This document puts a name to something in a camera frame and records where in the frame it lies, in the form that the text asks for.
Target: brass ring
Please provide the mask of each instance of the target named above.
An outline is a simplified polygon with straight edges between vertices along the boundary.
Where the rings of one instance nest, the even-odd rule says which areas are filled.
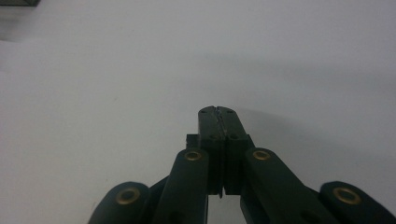
[[[116,201],[118,204],[125,205],[134,203],[140,197],[140,191],[137,188],[128,188],[120,191],[116,196]]]
[[[184,154],[184,158],[186,158],[188,161],[198,161],[202,158],[202,155],[197,151],[189,151]]]
[[[255,151],[253,152],[253,156],[254,158],[260,161],[266,161],[271,158],[270,154],[268,154],[268,152],[265,151]]]
[[[353,196],[351,199],[346,198],[344,196],[341,195],[341,193],[348,193],[351,196]],[[353,191],[352,189],[348,189],[348,188],[335,188],[332,190],[332,193],[334,194],[334,196],[340,200],[343,203],[349,203],[349,204],[359,204],[361,203],[361,197],[355,193],[355,191]]]

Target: brass screw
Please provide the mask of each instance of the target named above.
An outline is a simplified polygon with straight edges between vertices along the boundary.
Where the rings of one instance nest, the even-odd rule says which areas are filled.
[[[265,151],[255,151],[253,152],[253,156],[254,158],[260,161],[266,161],[271,158],[270,154],[268,154],[268,152]]]
[[[189,151],[184,154],[184,158],[186,158],[188,161],[198,161],[202,158],[202,155],[197,151]]]
[[[118,204],[125,205],[134,203],[140,197],[140,191],[137,188],[128,188],[120,191],[116,196]]]
[[[346,198],[345,196],[341,195],[341,193],[347,193],[352,196],[352,198]],[[349,204],[359,204],[361,203],[361,197],[355,193],[352,189],[348,188],[335,188],[332,193],[334,196],[343,203]]]

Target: screw hole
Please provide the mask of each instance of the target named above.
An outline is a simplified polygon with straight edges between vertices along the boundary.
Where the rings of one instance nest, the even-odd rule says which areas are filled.
[[[125,205],[134,203],[140,197],[140,191],[137,188],[128,188],[120,191],[116,196],[118,204]]]
[[[343,203],[349,203],[349,204],[359,204],[361,203],[361,197],[355,191],[352,189],[348,188],[335,188],[332,191],[332,194],[334,194],[335,198],[340,200]]]
[[[321,222],[320,216],[318,216],[317,214],[315,214],[312,211],[304,210],[303,212],[301,212],[300,216],[307,223],[317,224],[317,223]]]

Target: dark object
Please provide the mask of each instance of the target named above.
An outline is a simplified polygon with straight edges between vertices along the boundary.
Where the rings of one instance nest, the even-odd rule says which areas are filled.
[[[0,6],[36,7],[40,0],[0,0]]]
[[[248,224],[387,223],[396,218],[361,189],[343,182],[306,187],[273,152],[255,147],[236,113],[206,107],[199,133],[187,134],[171,174],[151,188],[127,182],[100,202],[89,224],[204,224],[207,195],[241,196]]]

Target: white table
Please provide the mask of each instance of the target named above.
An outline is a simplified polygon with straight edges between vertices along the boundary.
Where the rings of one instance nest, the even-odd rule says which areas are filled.
[[[309,187],[396,214],[396,2],[42,0],[0,8],[0,223],[87,223],[168,175],[208,105]],[[208,223],[244,223],[210,197]]]

